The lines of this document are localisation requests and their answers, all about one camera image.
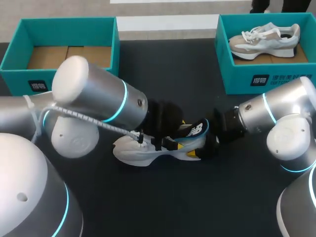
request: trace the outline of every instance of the box logo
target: box logo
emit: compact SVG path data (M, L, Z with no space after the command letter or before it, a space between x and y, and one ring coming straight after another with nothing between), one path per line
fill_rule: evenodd
M267 84L269 75L254 75L251 81L251 86L264 86Z
M30 80L29 85L33 92L47 92L48 88L44 80Z

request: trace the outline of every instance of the cardboard box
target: cardboard box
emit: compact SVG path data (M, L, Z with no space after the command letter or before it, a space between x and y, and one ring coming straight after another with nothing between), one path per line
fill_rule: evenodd
M119 32L115 17L22 19L0 65L13 96L51 90L60 64L81 55L119 74ZM45 88L34 89L33 83Z
M279 27L300 25L300 45L296 56L277 58L261 55L253 61L234 60L228 39L270 22ZM311 13L220 15L215 49L226 93L264 93L300 76L307 76L316 84L315 42L316 20Z

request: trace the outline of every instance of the person's leg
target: person's leg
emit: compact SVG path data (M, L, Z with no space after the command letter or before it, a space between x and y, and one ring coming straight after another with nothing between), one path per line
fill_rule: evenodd
M252 10L250 13L264 13L269 5L270 0L252 0Z
M282 12L306 12L311 0L283 0Z

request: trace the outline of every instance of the dark table surface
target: dark table surface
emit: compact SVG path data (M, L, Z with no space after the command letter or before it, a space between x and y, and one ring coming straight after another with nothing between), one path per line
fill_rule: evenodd
M0 44L0 60L7 44ZM147 97L171 100L187 123L214 107L225 111L252 95L225 94L213 39L122 41L119 77ZM0 95L9 95L0 82ZM83 237L281 237L277 200L295 177L246 136L204 161L158 158L133 167L112 154L117 134L102 130L80 159L37 143L73 191L84 214Z

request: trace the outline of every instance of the cable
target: cable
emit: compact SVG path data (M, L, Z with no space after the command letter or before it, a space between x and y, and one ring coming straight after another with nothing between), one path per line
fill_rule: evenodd
M104 129L107 129L107 130L110 130L110 131L113 131L113 132L117 132L117 133L121 133L121 134L124 134L124 135L127 135L127 136L130 136L131 138L133 138L134 140L138 141L138 136L131 133L130 131L127 131L125 129L122 129L122 128L118 128L118 127L115 127L115 126L112 126L112 125L109 125L107 123L104 123L102 121L99 121L95 118L92 118L92 117L89 117L87 115L83 115L81 113L78 113L78 112L75 112L75 111L71 111L71 110L67 110L65 108L62 108L62 107L59 107L59 106L50 106L50 107L45 107L42 112L40 113L40 116L39 116L39 124L42 124L42 121L44 119L44 116L46 114L47 111L50 111L50 110L55 110L55 111L58 111L58 112L61 112L63 114L66 114L66 115L70 115L72 117L75 117L75 118L78 118L78 119L81 119L83 121L87 121L87 122L90 122L90 123L93 123L99 127L102 127ZM35 143L37 138L40 136L40 133L35 133L31 142L32 143Z

